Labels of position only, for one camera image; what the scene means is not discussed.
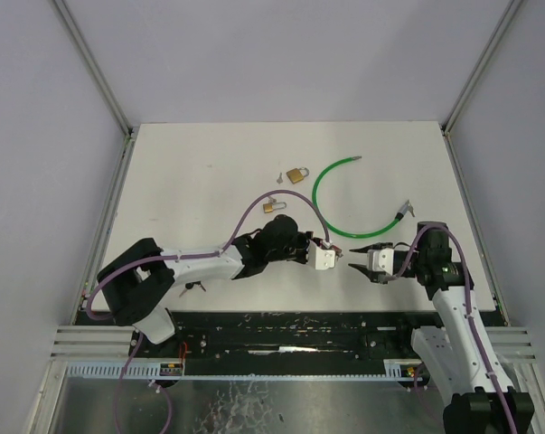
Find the red cable lock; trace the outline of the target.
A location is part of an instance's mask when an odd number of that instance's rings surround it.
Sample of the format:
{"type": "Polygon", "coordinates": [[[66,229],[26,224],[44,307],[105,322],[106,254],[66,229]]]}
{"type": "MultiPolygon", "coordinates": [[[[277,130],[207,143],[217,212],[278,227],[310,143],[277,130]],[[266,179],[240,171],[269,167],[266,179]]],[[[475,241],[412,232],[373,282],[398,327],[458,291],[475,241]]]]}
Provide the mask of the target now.
{"type": "Polygon", "coordinates": [[[331,241],[327,241],[322,238],[313,238],[313,241],[322,250],[332,250],[337,259],[343,256],[342,249],[333,244],[331,241]]]}

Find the small brass padlock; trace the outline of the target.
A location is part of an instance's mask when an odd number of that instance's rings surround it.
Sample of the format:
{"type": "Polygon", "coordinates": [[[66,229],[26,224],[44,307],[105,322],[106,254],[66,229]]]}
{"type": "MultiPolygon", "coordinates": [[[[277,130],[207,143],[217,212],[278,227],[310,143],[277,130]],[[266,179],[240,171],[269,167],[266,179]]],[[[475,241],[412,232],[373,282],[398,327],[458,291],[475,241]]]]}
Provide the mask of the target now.
{"type": "Polygon", "coordinates": [[[272,213],[286,209],[287,204],[285,202],[267,202],[264,203],[262,208],[264,213],[272,213]]]}

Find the large brass padlock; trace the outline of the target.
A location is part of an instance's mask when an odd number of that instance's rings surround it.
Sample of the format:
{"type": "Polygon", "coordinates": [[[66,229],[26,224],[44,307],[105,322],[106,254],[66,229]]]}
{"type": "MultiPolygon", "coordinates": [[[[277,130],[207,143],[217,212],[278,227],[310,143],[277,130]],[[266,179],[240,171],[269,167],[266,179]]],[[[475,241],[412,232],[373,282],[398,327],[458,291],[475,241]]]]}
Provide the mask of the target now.
{"type": "Polygon", "coordinates": [[[287,179],[291,184],[303,182],[309,176],[309,174],[310,172],[306,167],[293,168],[286,172],[287,179]]]}

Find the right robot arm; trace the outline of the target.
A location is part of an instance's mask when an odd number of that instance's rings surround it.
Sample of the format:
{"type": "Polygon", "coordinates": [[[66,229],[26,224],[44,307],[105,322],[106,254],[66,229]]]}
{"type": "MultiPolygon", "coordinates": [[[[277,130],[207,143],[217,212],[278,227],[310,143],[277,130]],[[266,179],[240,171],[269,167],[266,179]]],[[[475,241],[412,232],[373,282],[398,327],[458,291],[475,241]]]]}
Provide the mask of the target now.
{"type": "Polygon", "coordinates": [[[375,243],[359,252],[366,260],[355,269],[371,282],[416,280],[440,317],[440,327],[414,329],[410,343],[441,394],[445,432],[528,432],[533,401],[515,388],[493,349],[463,249],[447,225],[420,222],[407,250],[375,243]]]}

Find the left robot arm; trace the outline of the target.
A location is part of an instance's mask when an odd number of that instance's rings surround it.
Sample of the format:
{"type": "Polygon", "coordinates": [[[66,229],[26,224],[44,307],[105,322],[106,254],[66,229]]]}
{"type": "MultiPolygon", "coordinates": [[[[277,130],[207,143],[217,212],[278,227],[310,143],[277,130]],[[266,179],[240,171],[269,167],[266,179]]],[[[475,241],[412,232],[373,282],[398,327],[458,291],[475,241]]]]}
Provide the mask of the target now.
{"type": "Polygon", "coordinates": [[[295,220],[280,214],[218,253],[188,250],[169,255],[154,239],[144,238],[101,270],[97,281],[115,325],[133,326],[151,344],[161,344],[176,334],[171,314],[160,306],[171,288],[250,278],[272,262],[309,265],[323,247],[324,240],[301,232],[295,220]]]}

